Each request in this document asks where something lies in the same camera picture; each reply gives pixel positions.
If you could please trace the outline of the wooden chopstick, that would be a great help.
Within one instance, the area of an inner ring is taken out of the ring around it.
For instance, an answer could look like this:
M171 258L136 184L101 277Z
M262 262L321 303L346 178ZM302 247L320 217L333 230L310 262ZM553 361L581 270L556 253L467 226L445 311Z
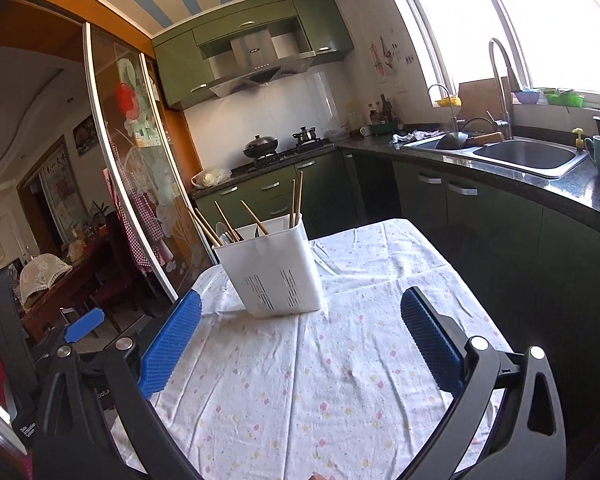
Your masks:
M245 208L245 210L248 212L248 214L250 214L250 217L252 218L254 223L258 226L258 229L263 233L263 235L267 236L268 234L270 234L268 232L268 229L265 227L265 225L262 223L262 221L258 218L256 213L249 207L249 205L244 200L241 200L240 202L242 203L242 206Z
M301 202L302 202L302 188L303 188L303 171L300 170L299 179L297 181L297 194L296 194L296 226L298 226L298 222L301 214Z
M288 220L289 229L292 229L296 225L296 194L297 194L297 181L296 181L296 179L294 179L294 180L292 180L291 205L290 205L289 220Z
M215 234L210 226L209 222L204 218L204 215L198 209L191 209L190 214L198 226L204 232L204 235L208 238L209 242L212 244L214 248L218 248L222 246L222 242L220 238Z
M220 204L218 202L214 202L216 209L219 211L219 214L223 220L223 222L225 223L228 232L230 233L230 237L232 238L232 240L234 240L234 242L241 242L242 241L242 237L239 235L239 233L233 228L233 226L230 224L230 220L228 220L227 215L224 214L224 211L222 209L222 207L220 206Z

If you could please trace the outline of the white plastic utensil holder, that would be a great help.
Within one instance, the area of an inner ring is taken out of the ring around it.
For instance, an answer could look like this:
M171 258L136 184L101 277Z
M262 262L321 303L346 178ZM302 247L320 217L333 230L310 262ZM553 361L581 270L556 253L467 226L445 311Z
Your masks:
M306 230L287 216L243 226L240 242L215 249L228 279L255 318L321 310L323 289Z

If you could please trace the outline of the wooden dining table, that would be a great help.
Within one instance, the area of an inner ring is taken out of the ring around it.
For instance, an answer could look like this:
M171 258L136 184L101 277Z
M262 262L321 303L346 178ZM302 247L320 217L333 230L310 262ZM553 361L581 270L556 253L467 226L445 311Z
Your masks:
M98 274L103 274L114 263L114 254L108 242L100 242L92 252L82 257L70 271L51 288L36 292L30 309L20 316L29 337L39 342L60 318L61 308L80 310L99 288Z

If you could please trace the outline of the white lace cover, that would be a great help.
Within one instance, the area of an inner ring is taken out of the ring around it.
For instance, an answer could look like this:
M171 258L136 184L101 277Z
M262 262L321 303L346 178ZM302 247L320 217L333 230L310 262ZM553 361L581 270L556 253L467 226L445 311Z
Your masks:
M51 289L53 284L71 270L71 264L53 254L34 257L23 267L19 277L22 306L29 309L40 292Z

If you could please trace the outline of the green cabinets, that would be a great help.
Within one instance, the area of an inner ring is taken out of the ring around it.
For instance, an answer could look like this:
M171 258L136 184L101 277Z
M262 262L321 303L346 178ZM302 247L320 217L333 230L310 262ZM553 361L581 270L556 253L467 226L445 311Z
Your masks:
M340 148L190 197L234 222L245 219L243 200L260 216L280 214L295 174L306 179L311 236L411 221L513 347L547 351L570 425L600 411L600 177L592 162L543 180L484 162Z
M244 0L152 43L166 104L178 110L341 61L353 50L335 0Z

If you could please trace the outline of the stainless steel double sink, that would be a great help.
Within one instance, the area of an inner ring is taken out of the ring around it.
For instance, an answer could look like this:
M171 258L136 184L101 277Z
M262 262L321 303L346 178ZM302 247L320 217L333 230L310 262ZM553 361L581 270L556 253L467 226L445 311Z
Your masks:
M534 174L545 179L559 179L580 162L588 159L588 154L578 152L571 146L535 139L515 138L473 148L439 150L436 145L440 139L441 136L437 136L405 144L404 148L441 155L446 162L452 158L467 159L471 162L484 162L525 174Z

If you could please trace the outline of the glass sliding door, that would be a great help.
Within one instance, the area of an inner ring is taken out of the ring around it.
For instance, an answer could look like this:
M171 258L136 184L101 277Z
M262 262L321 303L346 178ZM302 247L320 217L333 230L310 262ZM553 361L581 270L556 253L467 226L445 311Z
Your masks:
M208 243L196 226L158 107L158 93L142 52L98 27L82 26L84 70L102 154L134 231L148 253L151 275L174 300L212 265ZM160 266L130 197L145 194L174 255Z

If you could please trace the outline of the yellow soap dispenser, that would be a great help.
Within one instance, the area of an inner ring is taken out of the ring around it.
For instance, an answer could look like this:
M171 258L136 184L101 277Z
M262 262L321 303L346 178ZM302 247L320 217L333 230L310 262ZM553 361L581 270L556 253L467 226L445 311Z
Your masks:
M583 129L582 128L573 128L573 135L576 137L574 139L574 146L578 151L583 151L585 149L584 139L583 139Z

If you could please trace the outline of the tall steel faucet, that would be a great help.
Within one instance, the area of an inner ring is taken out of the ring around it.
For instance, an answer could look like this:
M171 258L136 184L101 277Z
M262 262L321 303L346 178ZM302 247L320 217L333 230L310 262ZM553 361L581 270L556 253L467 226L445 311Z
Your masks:
M506 140L512 140L513 134L513 98L512 93L521 90L521 85L513 68L512 62L510 62L508 53L501 43L496 38L491 38L488 44L489 58L492 67L494 81L496 88L498 89L498 99L500 100L502 110L502 127L503 134ZM495 51L499 50L504 62L506 75L501 76L498 72L498 64L496 64Z

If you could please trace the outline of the crumpled dish cloth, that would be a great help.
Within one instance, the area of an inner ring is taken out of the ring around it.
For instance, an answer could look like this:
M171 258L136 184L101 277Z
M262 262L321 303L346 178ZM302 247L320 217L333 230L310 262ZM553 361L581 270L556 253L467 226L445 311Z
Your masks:
M433 138L437 138L442 135L442 131L424 131L414 130L411 132L400 132L393 133L390 143L391 144L410 144L414 142L425 141Z

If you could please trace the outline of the black gas stove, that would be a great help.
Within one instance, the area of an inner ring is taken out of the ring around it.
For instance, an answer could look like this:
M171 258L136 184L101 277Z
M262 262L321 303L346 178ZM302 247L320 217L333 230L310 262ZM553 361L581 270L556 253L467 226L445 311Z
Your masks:
M277 164L278 162L282 162L283 160L292 159L303 154L309 154L321 150L326 150L326 148L332 148L333 146L334 144L332 144L332 142L313 142L308 144L297 145L294 148L291 148L287 151L275 152L272 154L264 155L262 157L258 157L253 161L253 167L257 169L264 168L273 164Z

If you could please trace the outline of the wooden cutting board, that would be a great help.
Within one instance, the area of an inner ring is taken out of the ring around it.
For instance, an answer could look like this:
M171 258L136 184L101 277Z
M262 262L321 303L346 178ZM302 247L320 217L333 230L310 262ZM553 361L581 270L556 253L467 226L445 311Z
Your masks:
M490 115L494 119L505 120L500 90L494 78L461 82L458 86L458 97L462 101L458 114L466 122L478 117L489 119Z

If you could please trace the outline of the yellow sponge holder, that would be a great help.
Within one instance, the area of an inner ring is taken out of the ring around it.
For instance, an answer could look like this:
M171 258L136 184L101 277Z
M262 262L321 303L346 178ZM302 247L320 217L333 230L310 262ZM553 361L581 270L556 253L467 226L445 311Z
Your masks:
M458 96L447 96L436 100L436 104L438 107L461 107L462 100Z

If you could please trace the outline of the small steel pot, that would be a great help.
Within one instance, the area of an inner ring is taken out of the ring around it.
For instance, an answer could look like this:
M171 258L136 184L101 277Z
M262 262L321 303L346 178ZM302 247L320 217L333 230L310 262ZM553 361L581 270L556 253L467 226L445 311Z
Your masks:
M315 127L301 127L298 132L295 132L292 137L296 141L297 148L304 148L305 146L313 146L321 141L317 136Z

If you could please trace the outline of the steel range hood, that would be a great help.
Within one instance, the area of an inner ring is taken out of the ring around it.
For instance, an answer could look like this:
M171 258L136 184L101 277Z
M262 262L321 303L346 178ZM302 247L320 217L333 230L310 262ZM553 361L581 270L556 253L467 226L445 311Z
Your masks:
M204 47L218 97L306 72L316 52L298 27L261 27Z

